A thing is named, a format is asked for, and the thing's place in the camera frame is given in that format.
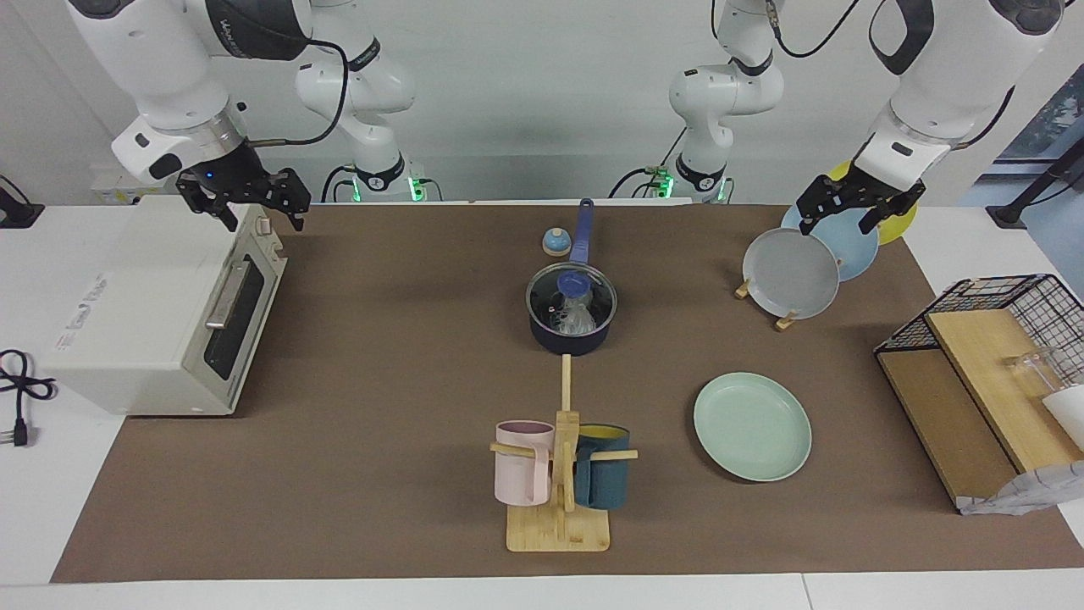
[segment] oven door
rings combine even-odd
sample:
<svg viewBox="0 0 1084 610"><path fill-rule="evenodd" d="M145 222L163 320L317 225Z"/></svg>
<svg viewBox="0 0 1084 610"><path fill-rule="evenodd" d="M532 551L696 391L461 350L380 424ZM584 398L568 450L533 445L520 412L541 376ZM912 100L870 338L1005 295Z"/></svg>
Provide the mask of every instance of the oven door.
<svg viewBox="0 0 1084 610"><path fill-rule="evenodd" d="M219 282L217 299L185 356L184 368L214 397L216 413L233 413L256 343L279 287L280 268L250 233L241 234Z"/></svg>

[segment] plate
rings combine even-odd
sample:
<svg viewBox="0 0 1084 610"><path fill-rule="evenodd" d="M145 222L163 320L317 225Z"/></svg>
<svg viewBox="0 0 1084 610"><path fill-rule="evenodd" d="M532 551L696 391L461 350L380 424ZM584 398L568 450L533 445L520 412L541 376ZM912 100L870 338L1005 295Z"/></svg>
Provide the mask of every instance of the plate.
<svg viewBox="0 0 1084 610"><path fill-rule="evenodd" d="M828 172L828 177L833 180L839 180L843 176L847 176L848 170L851 169L851 161L844 160L836 166L835 169ZM903 236L904 231L911 226L911 223L915 220L915 215L918 213L918 202L911 206L911 209L903 216L892 216L886 218L877 224L877 232L880 233L880 245L887 243L892 243L893 241Z"/></svg>
<svg viewBox="0 0 1084 610"><path fill-rule="evenodd" d="M831 249L798 229L772 229L753 239L741 261L749 295L777 319L803 321L824 312L839 290Z"/></svg>
<svg viewBox="0 0 1084 610"><path fill-rule="evenodd" d="M836 255L839 262L839 281L846 282L861 275L874 263L879 247L878 230L863 234L859 222L866 209L851 208L823 218L813 226L812 233L823 241ZM797 229L802 221L798 204L791 205L783 216L782 226Z"/></svg>
<svg viewBox="0 0 1084 610"><path fill-rule="evenodd" d="M749 481L790 477L813 447L810 420L793 394L751 373L727 374L705 386L693 424L711 459Z"/></svg>

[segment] yellow plate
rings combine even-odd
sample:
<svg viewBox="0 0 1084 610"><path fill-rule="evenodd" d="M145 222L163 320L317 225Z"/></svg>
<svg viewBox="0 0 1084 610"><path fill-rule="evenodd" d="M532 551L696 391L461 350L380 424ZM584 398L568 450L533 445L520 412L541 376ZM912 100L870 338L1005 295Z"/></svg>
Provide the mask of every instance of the yellow plate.
<svg viewBox="0 0 1084 610"><path fill-rule="evenodd" d="M828 172L828 177L833 180L839 180L843 176L847 176L847 171L851 168L851 161L844 160L836 166L835 169ZM911 226L911 223L915 220L915 215L918 213L918 202L911 206L911 209L903 216L892 216L891 218L886 218L877 224L877 229L880 232L880 245L886 243L891 243L901 236L903 236L904 231Z"/></svg>

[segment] white cup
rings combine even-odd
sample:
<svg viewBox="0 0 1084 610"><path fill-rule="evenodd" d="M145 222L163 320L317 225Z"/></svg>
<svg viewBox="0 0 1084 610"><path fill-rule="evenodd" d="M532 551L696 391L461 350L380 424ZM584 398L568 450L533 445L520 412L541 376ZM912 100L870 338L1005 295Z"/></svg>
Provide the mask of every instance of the white cup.
<svg viewBox="0 0 1084 610"><path fill-rule="evenodd" d="M1084 386L1072 386L1043 399L1047 411L1084 451Z"/></svg>

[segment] pink mug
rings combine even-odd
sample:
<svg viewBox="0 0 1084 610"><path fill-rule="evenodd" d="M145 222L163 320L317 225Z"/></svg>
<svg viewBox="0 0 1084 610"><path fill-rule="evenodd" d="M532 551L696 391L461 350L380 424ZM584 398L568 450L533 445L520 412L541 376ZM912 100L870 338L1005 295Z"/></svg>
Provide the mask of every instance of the pink mug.
<svg viewBox="0 0 1084 610"><path fill-rule="evenodd" d="M512 420L496 425L496 442L534 450L534 457L496 452L493 495L509 506L539 506L550 502L550 452L553 425Z"/></svg>

